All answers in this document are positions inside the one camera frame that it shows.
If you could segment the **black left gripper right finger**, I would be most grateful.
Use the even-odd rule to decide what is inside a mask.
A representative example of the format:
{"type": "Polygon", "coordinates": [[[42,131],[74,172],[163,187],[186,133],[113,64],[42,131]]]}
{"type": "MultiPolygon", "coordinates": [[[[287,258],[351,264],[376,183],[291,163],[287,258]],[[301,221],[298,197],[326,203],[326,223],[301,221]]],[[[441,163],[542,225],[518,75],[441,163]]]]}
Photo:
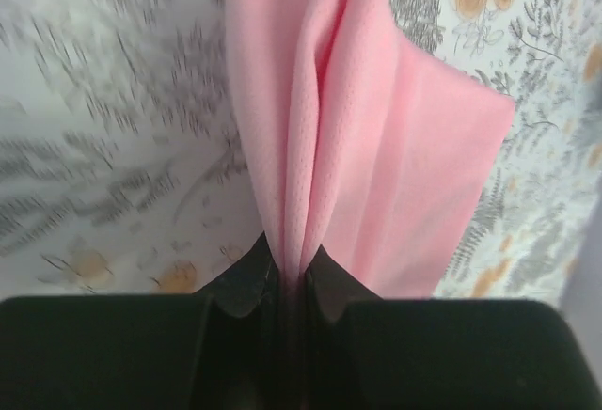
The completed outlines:
{"type": "Polygon", "coordinates": [[[384,299],[319,250],[305,273],[310,409],[592,409],[560,313],[534,300],[384,299]]]}

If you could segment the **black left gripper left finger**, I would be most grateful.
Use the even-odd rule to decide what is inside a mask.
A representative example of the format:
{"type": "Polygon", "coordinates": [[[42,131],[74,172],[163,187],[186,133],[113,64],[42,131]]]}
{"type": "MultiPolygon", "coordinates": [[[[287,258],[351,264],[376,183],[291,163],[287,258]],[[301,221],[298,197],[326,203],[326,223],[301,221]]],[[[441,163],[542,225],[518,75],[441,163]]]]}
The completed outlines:
{"type": "Polygon", "coordinates": [[[5,409],[269,409],[277,267],[264,238],[192,293],[1,305],[5,409]]]}

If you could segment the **pink t shirt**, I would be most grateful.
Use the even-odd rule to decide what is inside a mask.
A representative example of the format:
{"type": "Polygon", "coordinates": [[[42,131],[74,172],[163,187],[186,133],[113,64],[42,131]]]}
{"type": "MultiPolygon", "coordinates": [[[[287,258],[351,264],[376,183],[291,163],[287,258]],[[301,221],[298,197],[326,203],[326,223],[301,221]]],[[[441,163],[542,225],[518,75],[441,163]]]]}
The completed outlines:
{"type": "Polygon", "coordinates": [[[388,298],[433,293],[513,101],[423,52],[388,0],[226,0],[230,95],[286,283],[319,249],[388,298]]]}

